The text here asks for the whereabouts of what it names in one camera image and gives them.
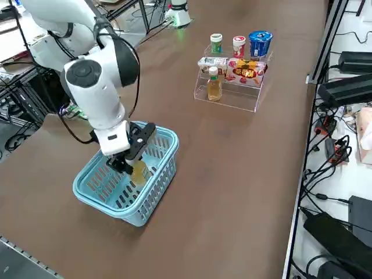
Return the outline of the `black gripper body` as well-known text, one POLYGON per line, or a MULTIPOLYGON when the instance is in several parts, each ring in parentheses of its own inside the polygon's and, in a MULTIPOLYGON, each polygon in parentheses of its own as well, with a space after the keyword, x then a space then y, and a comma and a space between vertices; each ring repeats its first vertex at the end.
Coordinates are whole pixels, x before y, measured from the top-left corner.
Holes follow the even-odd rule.
POLYGON ((128 140, 131 146, 139 148, 145 143, 146 132, 136 123, 130 123, 128 140))

